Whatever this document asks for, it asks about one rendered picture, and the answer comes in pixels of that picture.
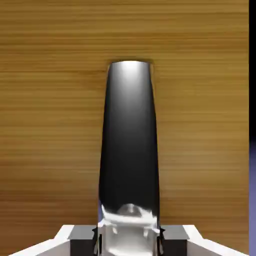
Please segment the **light wood cabinet door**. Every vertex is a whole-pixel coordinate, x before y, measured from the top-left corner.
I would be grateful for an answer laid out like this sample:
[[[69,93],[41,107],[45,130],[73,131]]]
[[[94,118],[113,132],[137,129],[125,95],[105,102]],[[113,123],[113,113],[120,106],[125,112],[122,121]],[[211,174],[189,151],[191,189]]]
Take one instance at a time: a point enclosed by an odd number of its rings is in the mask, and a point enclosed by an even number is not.
[[[249,0],[0,0],[0,256],[96,223],[123,59],[153,64],[161,223],[249,253]]]

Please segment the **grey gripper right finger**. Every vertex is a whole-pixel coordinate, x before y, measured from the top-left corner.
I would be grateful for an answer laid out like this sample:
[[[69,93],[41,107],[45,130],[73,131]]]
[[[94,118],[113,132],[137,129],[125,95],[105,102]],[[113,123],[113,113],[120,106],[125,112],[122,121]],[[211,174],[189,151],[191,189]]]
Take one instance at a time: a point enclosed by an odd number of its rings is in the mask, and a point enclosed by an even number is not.
[[[202,237],[195,225],[163,225],[157,256],[249,256]]]

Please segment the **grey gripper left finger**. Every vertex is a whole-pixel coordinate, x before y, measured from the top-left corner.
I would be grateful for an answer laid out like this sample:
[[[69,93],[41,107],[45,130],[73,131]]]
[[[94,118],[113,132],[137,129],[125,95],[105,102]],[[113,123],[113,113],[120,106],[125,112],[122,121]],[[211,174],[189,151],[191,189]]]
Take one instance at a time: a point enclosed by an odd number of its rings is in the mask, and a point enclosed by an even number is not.
[[[54,238],[8,256],[97,256],[94,225],[63,225]]]

